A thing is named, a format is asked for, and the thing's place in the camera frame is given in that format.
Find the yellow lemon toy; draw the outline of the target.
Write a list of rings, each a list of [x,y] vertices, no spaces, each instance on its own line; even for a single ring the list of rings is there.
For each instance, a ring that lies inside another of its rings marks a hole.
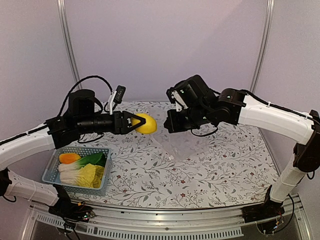
[[[148,135],[157,131],[157,122],[153,117],[149,116],[146,113],[137,113],[136,115],[145,119],[145,124],[137,127],[135,129],[136,132]]]

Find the clear pink zip top bag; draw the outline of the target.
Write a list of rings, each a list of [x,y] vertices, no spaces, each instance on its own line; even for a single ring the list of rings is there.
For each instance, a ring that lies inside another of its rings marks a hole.
[[[153,143],[168,154],[175,163],[182,162],[197,154],[209,151],[209,137],[199,137],[190,131],[169,133],[164,128],[167,111],[161,108],[148,108],[148,113],[157,123],[157,131],[150,135]]]

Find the light blue plastic basket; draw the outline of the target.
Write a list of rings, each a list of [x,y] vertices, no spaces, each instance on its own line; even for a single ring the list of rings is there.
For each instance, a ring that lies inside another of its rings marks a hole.
[[[63,147],[54,151],[42,181],[63,186],[67,192],[103,196],[111,163],[109,148]]]

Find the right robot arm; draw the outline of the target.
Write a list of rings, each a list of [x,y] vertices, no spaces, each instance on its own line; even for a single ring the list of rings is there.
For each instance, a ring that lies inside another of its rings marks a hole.
[[[317,111],[298,112],[264,101],[248,90],[209,88],[199,75],[182,80],[166,91],[176,108],[167,112],[164,127],[169,133],[199,129],[211,124],[248,125],[265,129],[296,142],[293,158],[266,192],[263,203],[242,208],[245,222],[284,213],[287,195],[308,173],[320,166],[320,116]]]

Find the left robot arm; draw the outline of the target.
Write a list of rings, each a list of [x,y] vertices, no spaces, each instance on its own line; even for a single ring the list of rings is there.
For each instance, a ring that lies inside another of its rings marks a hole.
[[[0,143],[0,196],[20,197],[45,204],[49,213],[68,222],[87,222],[94,217],[92,207],[84,202],[73,203],[63,186],[42,184],[22,177],[8,167],[32,155],[57,150],[80,139],[84,134],[126,135],[146,123],[146,119],[127,111],[114,111],[113,106],[122,102],[124,86],[111,90],[109,110],[95,111],[102,104],[89,89],[76,90],[73,86],[63,100],[66,110],[60,109],[57,116],[39,126],[7,138]]]

